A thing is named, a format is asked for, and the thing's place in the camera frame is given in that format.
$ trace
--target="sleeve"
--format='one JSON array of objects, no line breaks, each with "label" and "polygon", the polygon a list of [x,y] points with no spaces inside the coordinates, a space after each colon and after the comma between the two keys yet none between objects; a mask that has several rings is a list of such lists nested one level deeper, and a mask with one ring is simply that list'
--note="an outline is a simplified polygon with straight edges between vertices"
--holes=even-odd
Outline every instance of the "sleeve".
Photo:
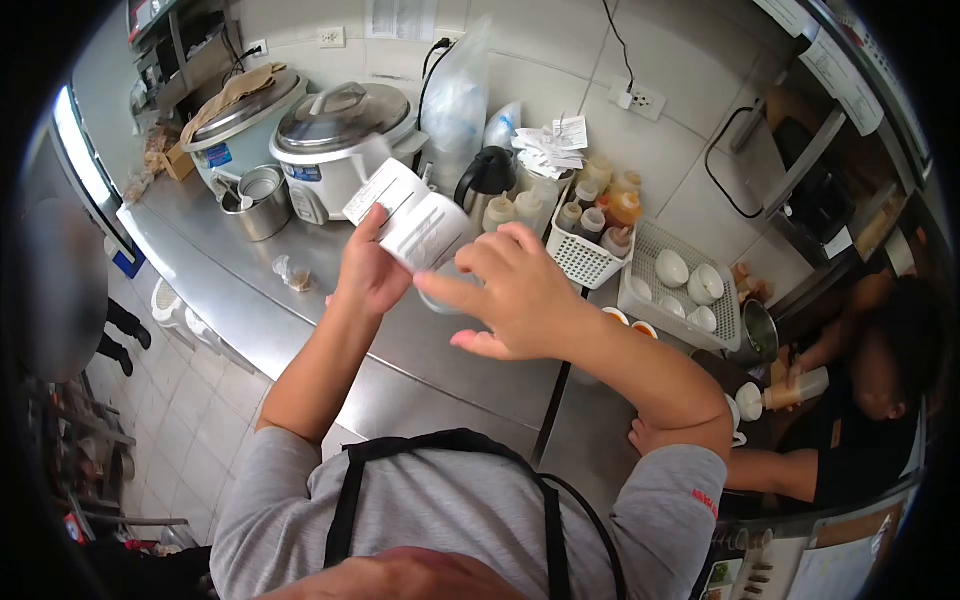
[{"label": "sleeve", "polygon": [[723,460],[697,445],[669,445],[640,459],[611,513],[631,597],[689,597],[726,479]]},{"label": "sleeve", "polygon": [[889,489],[905,464],[888,448],[836,447],[817,454],[813,505],[829,508],[859,502]]},{"label": "sleeve", "polygon": [[307,479],[321,463],[320,450],[279,427],[253,436],[210,553],[210,572],[224,598],[246,598],[265,586],[263,577],[282,571],[285,521],[310,500]]}]

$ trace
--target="stainless steel counter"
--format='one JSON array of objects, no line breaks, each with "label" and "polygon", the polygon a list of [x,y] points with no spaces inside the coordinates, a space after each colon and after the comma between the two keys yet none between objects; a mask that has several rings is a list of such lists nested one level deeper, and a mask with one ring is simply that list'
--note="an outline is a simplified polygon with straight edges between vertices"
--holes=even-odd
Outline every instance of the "stainless steel counter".
[{"label": "stainless steel counter", "polygon": [[[601,308],[616,306],[619,288],[620,275],[616,275],[590,292],[588,300]],[[662,331],[658,335],[686,354],[694,350],[672,335]],[[636,409],[625,397],[571,368],[539,470],[566,480],[600,517],[606,517],[640,459],[627,441],[635,418]]]},{"label": "stainless steel counter", "polygon": [[[158,177],[118,215],[183,300],[274,380],[323,316],[353,230],[294,218],[274,237],[249,243],[196,173],[183,183]],[[314,289],[296,292],[273,273],[281,254],[311,269]],[[529,457],[561,363],[504,363],[449,345],[455,332],[478,327],[470,317],[430,311],[411,288],[384,319],[337,422],[365,438],[467,426]]]}]

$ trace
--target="rice cooker lid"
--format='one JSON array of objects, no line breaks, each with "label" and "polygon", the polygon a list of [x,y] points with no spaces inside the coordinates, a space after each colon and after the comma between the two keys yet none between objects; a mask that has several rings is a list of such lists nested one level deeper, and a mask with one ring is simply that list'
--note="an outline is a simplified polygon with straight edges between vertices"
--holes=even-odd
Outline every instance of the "rice cooker lid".
[{"label": "rice cooker lid", "polygon": [[218,114],[194,133],[192,143],[212,139],[243,125],[257,114],[283,100],[299,82],[300,76],[294,69],[281,69],[275,72],[272,85],[241,98],[239,102]]},{"label": "rice cooker lid", "polygon": [[291,109],[276,128],[276,145],[294,155],[333,152],[389,132],[408,114],[410,103],[395,87],[349,82]]}]

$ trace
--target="gray t-shirt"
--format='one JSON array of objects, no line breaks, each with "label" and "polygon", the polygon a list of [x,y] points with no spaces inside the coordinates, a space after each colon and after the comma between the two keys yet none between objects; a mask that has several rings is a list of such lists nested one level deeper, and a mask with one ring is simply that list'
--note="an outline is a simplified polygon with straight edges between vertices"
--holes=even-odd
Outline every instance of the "gray t-shirt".
[{"label": "gray t-shirt", "polygon": [[[345,452],[321,465],[316,446],[277,427],[256,433],[213,543],[222,598],[250,598],[324,568],[348,463]],[[637,463],[610,519],[631,597],[688,597],[726,478],[724,462],[695,445]],[[614,598],[610,559],[587,514],[566,492],[561,512],[574,597]],[[499,456],[430,449],[367,463],[352,555],[396,546],[466,554],[526,596],[547,597],[543,496]]]}]

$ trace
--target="black shirt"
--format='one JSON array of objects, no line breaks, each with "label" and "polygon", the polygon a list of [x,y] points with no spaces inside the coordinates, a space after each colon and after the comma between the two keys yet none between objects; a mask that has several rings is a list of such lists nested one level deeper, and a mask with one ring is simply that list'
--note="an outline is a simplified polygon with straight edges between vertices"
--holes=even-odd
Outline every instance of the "black shirt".
[{"label": "black shirt", "polygon": [[820,510],[870,499],[900,479],[917,433],[916,409],[899,419],[871,420],[853,401],[843,365],[829,365],[830,385],[817,405],[797,418],[777,452],[818,450],[813,503],[780,496],[786,512]]}]

